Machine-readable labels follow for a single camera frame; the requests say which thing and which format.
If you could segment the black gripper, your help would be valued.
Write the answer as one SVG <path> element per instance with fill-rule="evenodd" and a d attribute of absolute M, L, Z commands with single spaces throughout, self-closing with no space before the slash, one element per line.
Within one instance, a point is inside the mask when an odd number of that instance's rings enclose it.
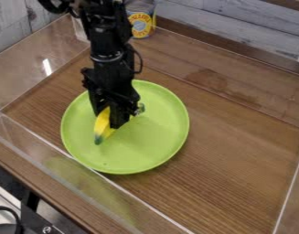
<path fill-rule="evenodd" d="M 141 96 L 133 80 L 142 69 L 135 70 L 135 52 L 118 51 L 115 54 L 91 54 L 92 67 L 83 68 L 83 87 L 90 93 L 95 115 L 110 104 L 110 127 L 119 129 L 130 117 L 137 116 Z"/>

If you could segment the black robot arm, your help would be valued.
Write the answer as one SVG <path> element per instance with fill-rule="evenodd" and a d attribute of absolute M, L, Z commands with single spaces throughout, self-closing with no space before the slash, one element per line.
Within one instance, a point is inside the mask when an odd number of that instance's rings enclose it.
<path fill-rule="evenodd" d="M 95 115 L 110 108 L 110 127 L 119 129 L 137 115 L 141 96 L 133 86 L 137 51 L 130 44 L 133 26 L 125 0 L 38 0 L 54 14 L 70 13 L 80 20 L 91 43 L 92 67 L 83 68 L 83 86 Z"/>

